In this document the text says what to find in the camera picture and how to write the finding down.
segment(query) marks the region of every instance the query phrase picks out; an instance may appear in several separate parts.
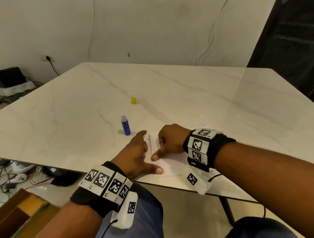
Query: marble tabletop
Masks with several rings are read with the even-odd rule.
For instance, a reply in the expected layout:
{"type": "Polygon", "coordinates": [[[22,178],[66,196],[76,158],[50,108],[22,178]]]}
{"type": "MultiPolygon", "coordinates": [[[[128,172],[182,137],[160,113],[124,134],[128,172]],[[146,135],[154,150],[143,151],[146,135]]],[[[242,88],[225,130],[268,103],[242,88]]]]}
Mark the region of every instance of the marble tabletop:
{"type": "MultiPolygon", "coordinates": [[[[130,141],[123,114],[131,136],[165,124],[211,125],[239,142],[314,162],[314,104],[273,70],[117,63],[82,63],[1,109],[0,157],[88,172],[130,141]]],[[[190,190],[181,176],[137,180],[190,190]]],[[[254,201],[223,176],[208,193],[254,201]]]]}

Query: glue stick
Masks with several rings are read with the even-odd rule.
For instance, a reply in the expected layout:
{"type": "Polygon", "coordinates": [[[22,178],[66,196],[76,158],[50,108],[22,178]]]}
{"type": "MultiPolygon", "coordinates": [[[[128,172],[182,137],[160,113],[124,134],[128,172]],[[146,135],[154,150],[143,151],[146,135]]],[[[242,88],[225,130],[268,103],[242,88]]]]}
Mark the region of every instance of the glue stick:
{"type": "Polygon", "coordinates": [[[131,130],[130,130],[129,122],[127,120],[126,115],[122,115],[121,116],[121,123],[122,123],[122,126],[123,126],[124,134],[126,136],[130,135],[131,134],[131,130]]]}

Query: left hand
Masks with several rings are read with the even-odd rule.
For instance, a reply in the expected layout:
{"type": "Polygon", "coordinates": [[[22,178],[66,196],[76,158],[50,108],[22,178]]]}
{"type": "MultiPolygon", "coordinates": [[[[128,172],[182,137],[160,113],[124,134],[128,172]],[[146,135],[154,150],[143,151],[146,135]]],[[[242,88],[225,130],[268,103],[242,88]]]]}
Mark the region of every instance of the left hand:
{"type": "Polygon", "coordinates": [[[126,174],[128,179],[135,179],[143,173],[162,174],[164,172],[160,166],[144,162],[145,152],[148,150],[144,141],[146,133],[147,131],[137,133],[130,143],[111,160],[126,174]]]}

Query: hand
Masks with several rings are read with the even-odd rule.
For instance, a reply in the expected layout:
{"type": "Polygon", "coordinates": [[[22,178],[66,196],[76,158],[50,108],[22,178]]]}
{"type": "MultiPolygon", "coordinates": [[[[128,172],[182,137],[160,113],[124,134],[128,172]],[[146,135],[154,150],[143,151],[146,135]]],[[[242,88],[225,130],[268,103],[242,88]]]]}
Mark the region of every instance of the hand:
{"type": "Polygon", "coordinates": [[[144,162],[145,152],[148,149],[143,138],[146,133],[147,131],[137,133],[130,143],[111,160],[126,174],[128,179],[135,179],[143,173],[162,174],[164,172],[160,166],[144,162]]]}
{"type": "Polygon", "coordinates": [[[158,134],[160,149],[152,155],[152,161],[169,153],[183,153],[183,143],[190,132],[191,130],[178,124],[165,125],[158,134]]]}

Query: fingernail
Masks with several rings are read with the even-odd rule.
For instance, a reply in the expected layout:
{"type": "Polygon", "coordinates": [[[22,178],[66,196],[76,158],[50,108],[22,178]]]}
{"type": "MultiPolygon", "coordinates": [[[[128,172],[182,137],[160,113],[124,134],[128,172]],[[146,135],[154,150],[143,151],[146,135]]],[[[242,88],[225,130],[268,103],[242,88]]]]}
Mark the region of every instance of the fingernail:
{"type": "Polygon", "coordinates": [[[158,156],[155,155],[155,154],[153,154],[153,155],[152,155],[152,161],[156,161],[156,160],[158,160],[158,156]]]}
{"type": "Polygon", "coordinates": [[[156,174],[162,174],[164,172],[164,170],[162,168],[157,168],[155,173],[156,174]]]}

